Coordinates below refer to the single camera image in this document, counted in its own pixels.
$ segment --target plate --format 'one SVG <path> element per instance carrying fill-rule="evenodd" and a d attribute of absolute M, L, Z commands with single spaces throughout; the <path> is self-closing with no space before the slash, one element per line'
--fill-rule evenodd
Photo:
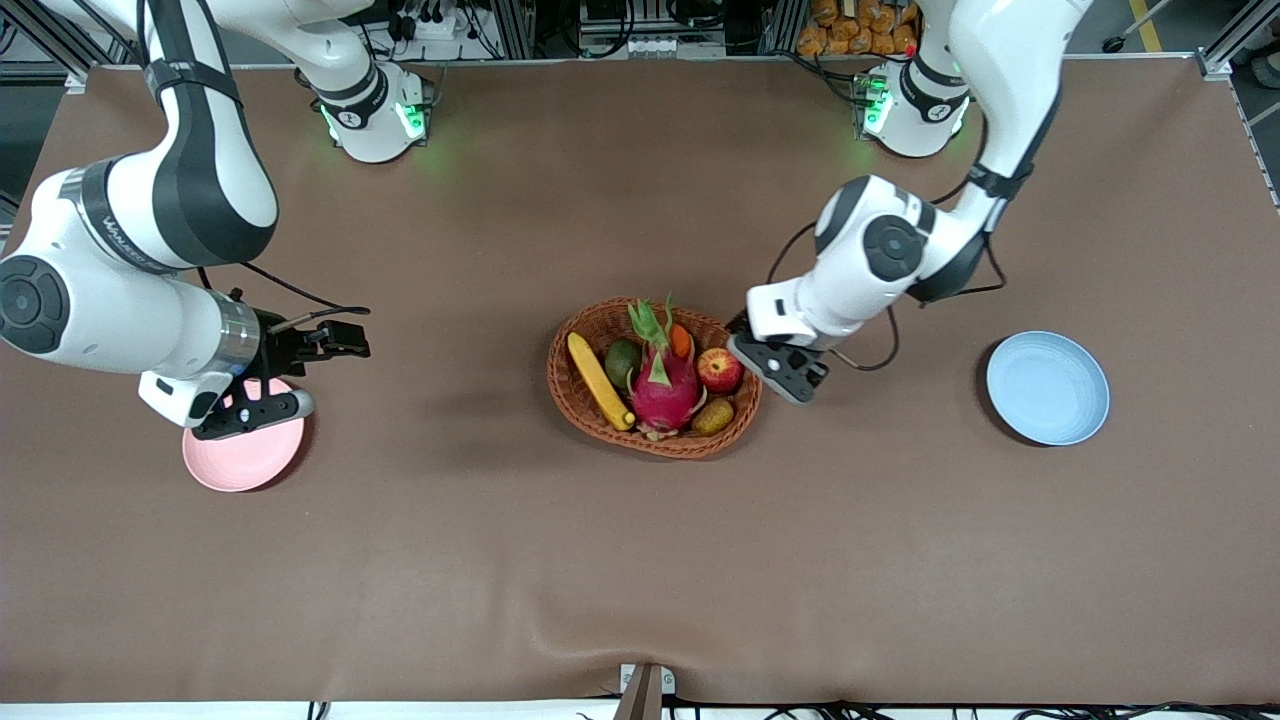
<path fill-rule="evenodd" d="M 293 389 L 282 379 L 271 379 L 271 395 Z M 259 398 L 259 382 L 246 380 L 250 400 Z M 188 428 L 182 433 L 182 459 L 191 477 L 219 492 L 244 492 L 265 486 L 279 475 L 302 446 L 306 418 L 280 423 L 251 433 L 223 439 L 196 439 Z"/>
<path fill-rule="evenodd" d="M 1098 432 L 1111 407 L 1102 366 L 1071 338 L 1018 333 L 987 364 L 987 393 L 1019 434 L 1043 445 L 1075 445 Z"/>

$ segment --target table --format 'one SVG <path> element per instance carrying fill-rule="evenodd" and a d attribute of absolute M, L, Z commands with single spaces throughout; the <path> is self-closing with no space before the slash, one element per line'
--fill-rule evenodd
<path fill-rule="evenodd" d="M 367 167 L 288 73 L 238 74 L 280 199 L 260 264 L 374 307 L 372 357 L 302 382 L 308 455 L 275 487 L 189 479 L 136 378 L 0 352 L 0 698 L 591 696 L 652 660 L 704 701 L 1277 700 L 1280 223 L 1225 83 L 1068 63 L 995 238 L 1007 290 L 900 304 L 888 369 L 677 464 L 559 418 L 557 325 L 668 290 L 730 316 L 840 183 L 941 195 L 978 123 L 905 160 L 783 63 L 451 76 L 430 146 Z M 36 177 L 163 129 L 136 73 L 95 70 Z M 1082 446 L 1018 442 L 979 400 L 1030 328 L 1107 372 Z M 847 350 L 887 345 L 881 319 Z"/>

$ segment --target brown woven basket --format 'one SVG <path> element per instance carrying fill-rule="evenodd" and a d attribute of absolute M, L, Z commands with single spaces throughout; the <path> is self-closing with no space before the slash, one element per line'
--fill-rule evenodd
<path fill-rule="evenodd" d="M 640 338 L 631 332 L 627 302 L 635 302 L 635 299 L 614 297 L 596 302 L 561 325 L 556 340 L 552 341 L 550 352 L 547 355 L 547 384 L 552 389 L 556 406 L 568 418 L 570 423 L 594 438 L 663 457 L 698 460 L 733 445 L 751 424 L 755 411 L 760 409 L 763 386 L 760 379 L 751 373 L 742 375 L 742 383 L 737 392 L 728 398 L 733 404 L 733 420 L 727 428 L 712 437 L 681 433 L 677 437 L 652 441 L 637 432 L 618 432 L 604 419 L 595 398 L 591 397 L 591 391 L 586 387 L 586 382 L 573 366 L 573 359 L 570 357 L 568 333 L 576 332 L 586 338 L 596 356 L 603 355 L 616 340 L 628 337 L 639 342 Z M 667 318 L 667 310 L 662 302 L 654 302 L 653 307 L 659 320 Z M 676 322 L 694 337 L 695 352 L 709 347 L 724 347 L 724 343 L 728 342 L 728 331 L 716 318 L 676 307 Z"/>

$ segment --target pink plate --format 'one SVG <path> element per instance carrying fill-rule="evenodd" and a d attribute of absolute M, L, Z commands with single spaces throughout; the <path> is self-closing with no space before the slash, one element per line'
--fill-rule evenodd
<path fill-rule="evenodd" d="M 244 392 L 257 400 L 257 380 L 247 380 Z M 289 392 L 284 380 L 271 379 L 271 393 Z M 265 486 L 279 475 L 302 446 L 306 419 L 289 420 L 242 436 L 198 441 L 191 429 L 182 433 L 182 459 L 187 470 L 207 488 L 244 492 Z"/>

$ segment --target green avocado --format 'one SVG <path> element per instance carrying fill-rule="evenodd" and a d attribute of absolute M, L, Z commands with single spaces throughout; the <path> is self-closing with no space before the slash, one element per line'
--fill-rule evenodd
<path fill-rule="evenodd" d="M 604 354 L 604 374 L 618 389 L 627 389 L 627 375 L 640 372 L 640 346 L 622 338 L 609 346 Z"/>

